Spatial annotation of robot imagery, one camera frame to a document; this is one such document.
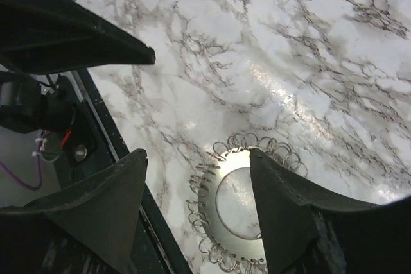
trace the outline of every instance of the white marble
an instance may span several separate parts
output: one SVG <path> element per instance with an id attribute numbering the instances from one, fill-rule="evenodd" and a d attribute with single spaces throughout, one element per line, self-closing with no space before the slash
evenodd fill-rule
<path id="1" fill-rule="evenodd" d="M 411 0 L 79 0 L 152 46 L 154 66 L 91 69 L 194 273 L 184 200 L 215 141 L 290 143 L 307 177 L 353 198 L 411 194 Z"/>

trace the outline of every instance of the black metal frame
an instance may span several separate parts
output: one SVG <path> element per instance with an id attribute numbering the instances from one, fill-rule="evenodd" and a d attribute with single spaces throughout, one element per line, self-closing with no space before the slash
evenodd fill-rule
<path id="1" fill-rule="evenodd" d="M 110 133 L 114 151 L 119 158 L 125 157 L 130 152 L 89 72 L 77 73 L 105 131 Z M 144 185 L 141 209 L 131 255 L 138 273 L 192 273 L 147 185 Z"/>

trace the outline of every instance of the purple wire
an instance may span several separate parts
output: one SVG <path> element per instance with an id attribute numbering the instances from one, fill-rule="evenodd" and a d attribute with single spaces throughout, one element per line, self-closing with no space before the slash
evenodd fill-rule
<path id="1" fill-rule="evenodd" d="M 50 132 L 42 132 L 40 138 L 45 138 L 47 135 L 49 135 Z M 42 141 L 37 142 L 37 147 L 36 147 L 36 153 L 40 153 L 40 149 L 42 146 Z M 23 186 L 25 189 L 29 189 L 31 191 L 38 191 L 42 184 L 43 184 L 43 177 L 41 173 L 41 161 L 40 161 L 40 155 L 36 155 L 36 167 L 37 167 L 37 178 L 38 178 L 38 184 L 36 186 L 31 186 L 30 184 L 27 184 L 23 180 L 21 180 L 18 176 L 16 176 L 12 171 L 10 171 L 6 165 L 4 165 L 2 162 L 0 162 L 0 168 L 8 175 L 10 178 L 12 178 L 14 181 L 16 181 L 19 185 Z"/>

